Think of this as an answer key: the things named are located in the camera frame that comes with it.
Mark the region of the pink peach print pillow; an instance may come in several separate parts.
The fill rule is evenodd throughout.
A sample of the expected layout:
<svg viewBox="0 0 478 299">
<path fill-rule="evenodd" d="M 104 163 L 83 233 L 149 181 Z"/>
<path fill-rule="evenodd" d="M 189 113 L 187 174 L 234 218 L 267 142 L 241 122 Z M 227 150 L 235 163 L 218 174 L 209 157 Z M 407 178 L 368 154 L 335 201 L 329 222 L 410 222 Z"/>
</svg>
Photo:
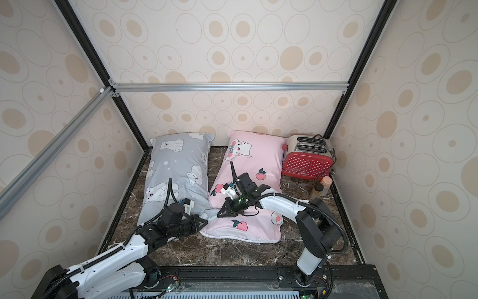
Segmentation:
<svg viewBox="0 0 478 299">
<path fill-rule="evenodd" d="M 212 239 L 277 243 L 281 239 L 282 215 L 254 200 L 281 190 L 286 140 L 244 131 L 232 131 L 228 136 L 228 148 L 208 198 L 220 215 L 200 233 Z"/>
</svg>

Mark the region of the grey bear print pillow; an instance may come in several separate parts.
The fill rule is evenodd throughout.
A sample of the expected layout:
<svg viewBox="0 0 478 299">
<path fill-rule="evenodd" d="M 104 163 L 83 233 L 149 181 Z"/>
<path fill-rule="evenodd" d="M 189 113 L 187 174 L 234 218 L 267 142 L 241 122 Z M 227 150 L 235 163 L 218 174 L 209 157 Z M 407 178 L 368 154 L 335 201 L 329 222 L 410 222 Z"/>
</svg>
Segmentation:
<svg viewBox="0 0 478 299">
<path fill-rule="evenodd" d="M 218 209 L 208 201 L 207 163 L 215 135 L 178 133 L 150 139 L 153 150 L 145 180 L 144 199 L 138 224 L 145 223 L 164 207 L 169 179 L 178 201 L 194 202 L 192 214 L 211 220 Z"/>
</svg>

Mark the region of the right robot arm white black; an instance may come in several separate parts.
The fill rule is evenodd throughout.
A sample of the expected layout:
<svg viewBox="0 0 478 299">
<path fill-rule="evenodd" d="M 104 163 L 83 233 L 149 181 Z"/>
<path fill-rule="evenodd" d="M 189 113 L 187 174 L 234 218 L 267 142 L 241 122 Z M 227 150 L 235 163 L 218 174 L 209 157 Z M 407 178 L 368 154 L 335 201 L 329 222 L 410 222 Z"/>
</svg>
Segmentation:
<svg viewBox="0 0 478 299">
<path fill-rule="evenodd" d="M 296 223 L 304 250 L 295 266 L 295 280 L 302 287 L 312 283 L 316 269 L 349 248 L 345 230 L 319 198 L 305 201 L 274 192 L 269 185 L 256 185 L 248 173 L 233 174 L 233 181 L 220 192 L 225 195 L 218 213 L 220 218 L 246 216 L 246 210 L 254 207 L 276 212 Z"/>
</svg>

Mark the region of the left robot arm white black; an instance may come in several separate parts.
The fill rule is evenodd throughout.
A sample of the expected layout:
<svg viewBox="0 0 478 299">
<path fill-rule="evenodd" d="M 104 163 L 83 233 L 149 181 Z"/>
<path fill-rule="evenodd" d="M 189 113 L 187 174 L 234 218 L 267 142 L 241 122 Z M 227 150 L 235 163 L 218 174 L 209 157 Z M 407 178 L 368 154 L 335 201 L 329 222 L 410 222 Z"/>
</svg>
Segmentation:
<svg viewBox="0 0 478 299">
<path fill-rule="evenodd" d="M 168 242 L 199 232 L 210 219 L 207 213 L 188 214 L 185 205 L 173 203 L 133 230 L 129 238 L 93 259 L 49 269 L 34 299 L 105 299 L 156 280 L 158 266 L 148 255 Z"/>
</svg>

